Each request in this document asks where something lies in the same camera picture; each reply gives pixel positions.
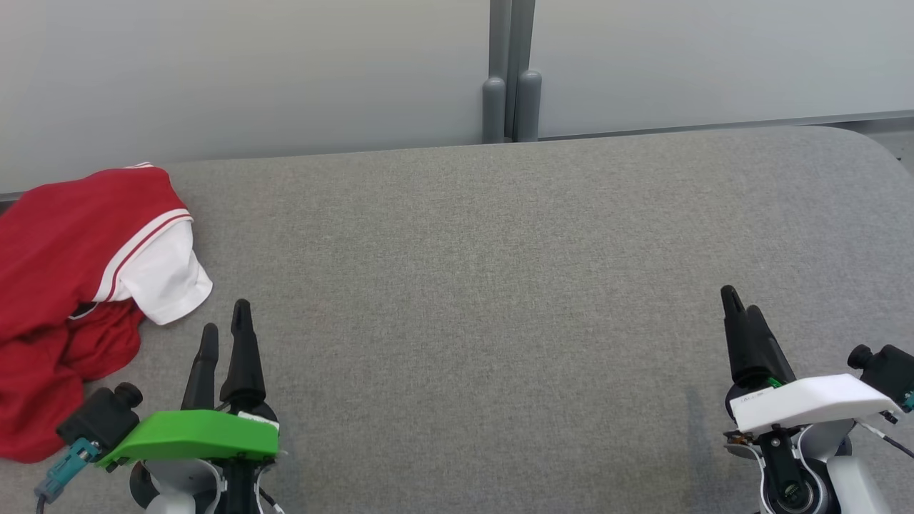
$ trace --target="white panel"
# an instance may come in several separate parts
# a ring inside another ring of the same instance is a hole
[[[909,0],[537,0],[541,137],[914,108]]]
[[[0,5],[0,192],[142,161],[482,139],[485,0]]]

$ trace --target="gray fabric surface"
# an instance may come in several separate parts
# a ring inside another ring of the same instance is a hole
[[[750,513],[718,290],[800,376],[914,351],[914,180],[864,136],[769,128],[170,166],[215,282],[102,381],[174,409],[248,298],[294,512]],[[914,444],[910,426],[890,431]],[[895,512],[914,462],[854,445]],[[0,463],[4,512],[44,466]],[[48,513],[138,511],[126,470]]]

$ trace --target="folded clothing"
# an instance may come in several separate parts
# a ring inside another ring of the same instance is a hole
[[[0,216],[0,457],[52,455],[83,381],[136,355],[143,317],[162,325],[206,299],[191,222],[148,163],[37,187]]]

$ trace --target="red stripe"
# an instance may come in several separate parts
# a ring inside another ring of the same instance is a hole
[[[112,276],[112,289],[108,292],[108,297],[104,299],[105,302],[111,300],[112,296],[114,296],[114,289],[117,286],[117,275],[121,272],[121,268],[127,263],[127,261],[130,261],[130,258],[133,256],[133,254],[136,253],[136,251],[141,247],[143,247],[143,244],[149,241],[149,238],[153,237],[159,230],[164,228],[165,225],[171,223],[174,220],[180,220],[182,218],[190,218],[190,214],[178,214],[177,216],[173,216],[168,220],[163,221],[161,225],[155,227],[153,231],[149,232],[149,235],[144,237],[143,240],[139,242],[139,244],[134,246],[133,250],[130,250],[130,253],[128,253],[127,256],[123,258],[123,261],[121,261],[121,263],[118,264],[117,269],[114,270],[114,276]]]

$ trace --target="teal connector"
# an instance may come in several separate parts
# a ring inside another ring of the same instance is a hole
[[[90,443],[85,438],[78,439],[67,454],[48,470],[47,477],[35,487],[35,496],[44,497],[47,503],[54,503],[70,480],[98,458],[99,451],[98,443]]]

